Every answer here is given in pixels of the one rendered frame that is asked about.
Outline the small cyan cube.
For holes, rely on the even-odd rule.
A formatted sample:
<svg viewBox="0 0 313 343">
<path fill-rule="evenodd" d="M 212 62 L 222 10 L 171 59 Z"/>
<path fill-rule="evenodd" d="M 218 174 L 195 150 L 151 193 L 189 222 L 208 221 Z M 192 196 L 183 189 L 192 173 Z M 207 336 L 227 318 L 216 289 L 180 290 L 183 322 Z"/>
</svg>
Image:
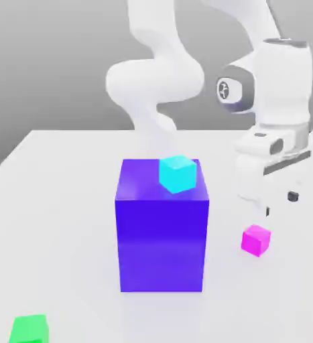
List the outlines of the small cyan cube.
<svg viewBox="0 0 313 343">
<path fill-rule="evenodd" d="M 172 194 L 195 188 L 196 174 L 197 164 L 183 155 L 159 160 L 159 183 Z"/>
</svg>

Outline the large purple box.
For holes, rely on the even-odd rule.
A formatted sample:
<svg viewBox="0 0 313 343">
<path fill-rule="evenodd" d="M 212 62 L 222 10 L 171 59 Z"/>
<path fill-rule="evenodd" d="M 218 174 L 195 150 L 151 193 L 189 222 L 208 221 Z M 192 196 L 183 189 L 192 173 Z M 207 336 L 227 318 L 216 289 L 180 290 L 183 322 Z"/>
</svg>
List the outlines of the large purple box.
<svg viewBox="0 0 313 343">
<path fill-rule="evenodd" d="M 115 196 L 122 292 L 202 291 L 209 196 L 195 164 L 195 188 L 171 194 L 158 160 L 123 160 Z"/>
</svg>

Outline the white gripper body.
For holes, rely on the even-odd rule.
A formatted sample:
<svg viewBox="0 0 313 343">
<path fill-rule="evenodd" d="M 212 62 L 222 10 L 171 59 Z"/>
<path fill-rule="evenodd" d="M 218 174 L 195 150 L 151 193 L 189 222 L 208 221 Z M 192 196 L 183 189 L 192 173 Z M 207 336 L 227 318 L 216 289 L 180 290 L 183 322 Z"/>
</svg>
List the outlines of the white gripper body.
<svg viewBox="0 0 313 343">
<path fill-rule="evenodd" d="M 298 192 L 313 176 L 313 131 L 249 130 L 236 150 L 237 193 L 260 209 L 276 190 Z"/>
</svg>

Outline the small green cube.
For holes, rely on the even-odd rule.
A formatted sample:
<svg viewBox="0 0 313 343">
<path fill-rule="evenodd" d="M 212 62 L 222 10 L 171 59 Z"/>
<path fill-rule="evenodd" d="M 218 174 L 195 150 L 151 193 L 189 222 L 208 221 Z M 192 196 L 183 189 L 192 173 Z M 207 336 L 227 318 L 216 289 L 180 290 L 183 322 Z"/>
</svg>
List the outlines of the small green cube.
<svg viewBox="0 0 313 343">
<path fill-rule="evenodd" d="M 49 326 L 46 316 L 38 314 L 16 317 L 8 343 L 49 343 Z"/>
</svg>

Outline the small magenta cube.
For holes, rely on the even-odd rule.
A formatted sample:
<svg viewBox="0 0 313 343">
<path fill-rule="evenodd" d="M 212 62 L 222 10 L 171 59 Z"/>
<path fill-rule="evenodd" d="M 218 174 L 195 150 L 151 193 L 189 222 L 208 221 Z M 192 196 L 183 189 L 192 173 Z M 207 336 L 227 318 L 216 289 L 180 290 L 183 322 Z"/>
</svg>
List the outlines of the small magenta cube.
<svg viewBox="0 0 313 343">
<path fill-rule="evenodd" d="M 261 226 L 251 225 L 243 232 L 241 248 L 256 257 L 262 256 L 269 247 L 271 232 Z"/>
</svg>

